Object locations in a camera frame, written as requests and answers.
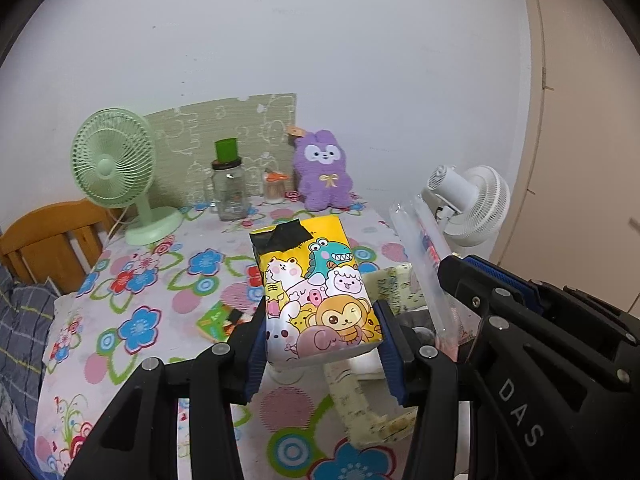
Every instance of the floral tablecloth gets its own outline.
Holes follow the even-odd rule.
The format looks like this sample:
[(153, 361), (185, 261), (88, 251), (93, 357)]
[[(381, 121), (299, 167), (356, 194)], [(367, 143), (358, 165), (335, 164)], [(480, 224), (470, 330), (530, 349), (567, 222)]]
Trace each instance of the floral tablecloth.
[[(47, 372), (36, 420), (36, 455), (43, 470), (62, 476), (122, 383), (149, 356), (165, 363), (190, 359), (212, 344), (215, 330), (250, 316), (263, 289), (248, 232), (292, 219), (339, 215), (361, 272), (405, 262), (395, 233), (357, 195), (347, 210), (306, 211), (302, 202), (255, 199), (248, 218), (221, 222), (205, 205), (182, 210), (184, 222), (148, 247), (116, 237), (74, 300), (45, 356)], [(207, 313), (238, 315), (213, 332)], [(377, 381), (386, 390), (383, 381)], [(247, 406), (234, 406), (236, 440), (248, 480), (382, 480), (400, 478), (408, 442), (356, 450), (321, 367), (265, 373)], [(188, 401), (178, 409), (178, 468), (190, 478)]]

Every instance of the stuffed animal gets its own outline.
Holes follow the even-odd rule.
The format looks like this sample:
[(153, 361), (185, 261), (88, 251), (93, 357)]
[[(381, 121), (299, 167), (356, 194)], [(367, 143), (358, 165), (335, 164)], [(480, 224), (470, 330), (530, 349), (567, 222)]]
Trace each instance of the stuffed animal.
[(305, 197), (306, 209), (350, 207), (353, 180), (346, 172), (346, 157), (334, 134), (320, 130), (297, 135), (293, 167), (300, 175), (298, 191)]

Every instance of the electric fan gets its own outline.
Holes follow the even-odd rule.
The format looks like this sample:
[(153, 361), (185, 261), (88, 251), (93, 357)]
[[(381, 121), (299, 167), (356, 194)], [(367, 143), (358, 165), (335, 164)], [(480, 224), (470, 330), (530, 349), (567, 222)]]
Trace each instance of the electric fan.
[(509, 210), (509, 186), (494, 168), (477, 166), (462, 175), (438, 166), (427, 189), (444, 202), (436, 218), (440, 230), (461, 247), (481, 244), (495, 233)]
[(104, 208), (136, 204), (138, 216), (125, 233), (130, 245), (157, 242), (182, 223), (177, 209), (149, 206), (146, 192), (155, 168), (156, 149), (150, 127), (128, 110), (96, 112), (82, 124), (71, 146), (71, 172), (91, 202)]

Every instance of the white fan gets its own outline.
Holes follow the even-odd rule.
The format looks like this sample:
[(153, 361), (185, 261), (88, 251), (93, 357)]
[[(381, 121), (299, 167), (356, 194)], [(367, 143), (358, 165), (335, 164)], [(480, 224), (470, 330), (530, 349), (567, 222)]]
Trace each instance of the white fan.
[(436, 215), (440, 229), (461, 247), (481, 244), (504, 222), (509, 186), (494, 168), (476, 166), (462, 175), (452, 166), (438, 166), (427, 189), (444, 202)]

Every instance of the wooden chair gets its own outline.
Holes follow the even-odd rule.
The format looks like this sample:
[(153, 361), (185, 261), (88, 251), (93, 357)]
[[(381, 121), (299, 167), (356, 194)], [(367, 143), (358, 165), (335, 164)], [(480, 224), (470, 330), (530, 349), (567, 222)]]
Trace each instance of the wooden chair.
[(86, 199), (41, 207), (15, 221), (0, 237), (0, 260), (22, 282), (43, 283), (49, 276), (61, 292), (74, 292), (86, 273), (67, 234), (76, 236), (93, 267), (102, 253), (96, 224), (108, 232), (115, 220), (108, 210)]

